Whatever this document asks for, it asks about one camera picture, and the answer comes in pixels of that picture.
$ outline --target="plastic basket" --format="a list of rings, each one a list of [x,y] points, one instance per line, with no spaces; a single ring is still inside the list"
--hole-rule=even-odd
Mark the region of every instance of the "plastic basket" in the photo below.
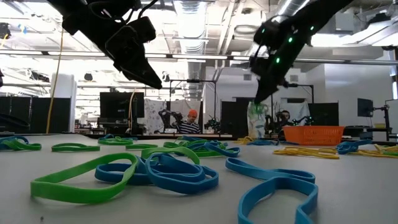
[[[335,146],[343,137],[343,126],[286,126],[286,141],[303,146]]]

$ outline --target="computer monitor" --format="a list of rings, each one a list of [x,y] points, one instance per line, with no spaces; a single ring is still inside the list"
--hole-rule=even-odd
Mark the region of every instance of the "computer monitor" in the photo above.
[[[127,119],[131,95],[132,93],[99,93],[100,117]],[[134,94],[131,111],[137,118],[144,117],[144,93]]]
[[[373,101],[358,98],[358,116],[373,117]]]

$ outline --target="table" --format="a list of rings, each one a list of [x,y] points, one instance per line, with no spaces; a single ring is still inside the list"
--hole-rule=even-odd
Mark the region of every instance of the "table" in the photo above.
[[[199,195],[180,195],[154,186],[128,186],[116,198],[96,205],[79,205],[31,198],[29,182],[113,152],[123,146],[102,146],[98,152],[51,152],[62,142],[96,144],[95,139],[80,135],[29,136],[43,144],[38,152],[0,152],[0,223],[172,223],[234,224],[242,194],[261,183],[225,168],[225,158],[201,159],[201,164],[220,174],[216,189]],[[169,140],[142,140],[143,144],[163,144]],[[243,146],[240,159],[263,167],[302,169],[317,177],[318,208],[312,214],[315,223],[390,224],[398,220],[396,168],[398,160],[362,156],[341,156],[340,160],[277,156],[272,151],[281,146]],[[105,187],[94,172],[66,181],[79,187]],[[261,202],[249,215],[254,223],[294,223],[295,208],[305,196],[280,190]]]

